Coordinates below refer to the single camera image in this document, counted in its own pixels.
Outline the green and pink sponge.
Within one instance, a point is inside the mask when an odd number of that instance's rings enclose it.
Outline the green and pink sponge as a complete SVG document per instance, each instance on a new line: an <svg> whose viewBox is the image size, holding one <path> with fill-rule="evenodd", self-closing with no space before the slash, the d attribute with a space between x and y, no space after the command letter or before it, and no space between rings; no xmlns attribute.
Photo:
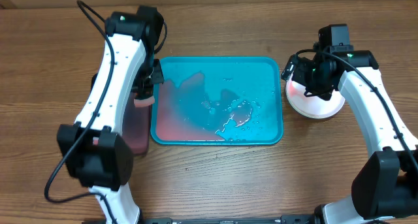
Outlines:
<svg viewBox="0 0 418 224"><path fill-rule="evenodd" d="M154 104L154 102L155 102L154 96L148 97L147 99L134 99L133 100L134 106L137 108L150 106Z"/></svg>

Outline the white plate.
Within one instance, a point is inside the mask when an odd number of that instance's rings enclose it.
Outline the white plate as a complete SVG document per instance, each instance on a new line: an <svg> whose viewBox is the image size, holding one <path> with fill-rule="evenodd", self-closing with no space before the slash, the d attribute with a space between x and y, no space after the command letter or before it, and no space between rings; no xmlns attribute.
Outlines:
<svg viewBox="0 0 418 224"><path fill-rule="evenodd" d="M304 86L292 80L286 82L285 94L289 104L301 115L312 119L325 119L337 114L345 99L338 91L333 91L329 101L319 97L305 97Z"/></svg>

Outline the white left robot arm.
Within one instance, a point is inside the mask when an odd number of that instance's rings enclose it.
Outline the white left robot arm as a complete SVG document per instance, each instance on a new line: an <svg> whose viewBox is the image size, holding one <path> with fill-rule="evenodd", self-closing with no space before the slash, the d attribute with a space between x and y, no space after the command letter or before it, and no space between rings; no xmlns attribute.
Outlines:
<svg viewBox="0 0 418 224"><path fill-rule="evenodd" d="M141 222L128 183L134 155L122 137L123 118L132 93L147 99L153 86L163 82L154 54L166 32L164 18L154 8L113 12L105 21L103 60L86 104L72 125L62 124L57 132L63 155L59 165L96 197L105 223Z"/></svg>

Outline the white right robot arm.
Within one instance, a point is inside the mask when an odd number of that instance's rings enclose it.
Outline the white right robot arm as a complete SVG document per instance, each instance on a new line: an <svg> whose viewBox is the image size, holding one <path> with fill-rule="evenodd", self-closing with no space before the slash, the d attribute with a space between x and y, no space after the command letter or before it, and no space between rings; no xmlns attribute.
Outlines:
<svg viewBox="0 0 418 224"><path fill-rule="evenodd" d="M338 91L348 102L366 142L368 160L348 197L318 206L312 223L386 223L417 215L417 137L400 118L368 50L314 51L290 56L281 78L305 87L305 97L329 100Z"/></svg>

